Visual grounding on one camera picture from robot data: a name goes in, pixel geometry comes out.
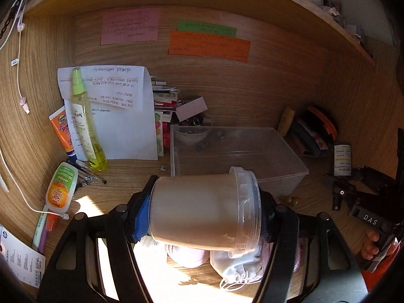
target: cable connector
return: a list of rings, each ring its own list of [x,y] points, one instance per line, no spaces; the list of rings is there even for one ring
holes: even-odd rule
[[[30,108],[29,108],[28,105],[27,105],[27,98],[22,97],[22,98],[20,99],[20,105],[23,107],[23,110],[24,110],[27,114],[30,113]]]

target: green sticky note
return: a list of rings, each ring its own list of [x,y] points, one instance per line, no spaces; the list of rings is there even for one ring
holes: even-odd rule
[[[224,25],[209,24],[207,22],[180,20],[178,22],[177,31],[201,32],[235,37],[237,29]]]

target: pink sticky note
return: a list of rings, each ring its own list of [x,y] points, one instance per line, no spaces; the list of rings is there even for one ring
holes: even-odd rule
[[[102,17],[101,44],[157,41],[160,8],[106,12]]]
[[[175,113],[178,117],[178,120],[182,122],[183,120],[195,116],[196,114],[199,114],[207,109],[208,108],[205,104],[205,101],[202,97],[200,97],[198,99],[190,101],[189,103],[177,107]]]

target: stack of books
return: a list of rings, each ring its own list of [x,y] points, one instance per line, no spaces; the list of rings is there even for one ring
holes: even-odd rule
[[[168,86],[167,81],[151,78],[154,99],[154,118],[156,122],[157,152],[163,156],[163,148],[170,148],[170,122],[176,110],[179,90]]]

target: yellow-green liquid bottle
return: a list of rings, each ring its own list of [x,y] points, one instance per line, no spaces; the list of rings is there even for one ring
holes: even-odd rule
[[[88,94],[84,89],[83,78],[79,67],[71,71],[73,95],[71,96],[71,110],[73,112],[77,130],[86,152],[90,166],[97,171],[107,168],[108,162],[98,141],[92,119],[92,110],[88,101]]]

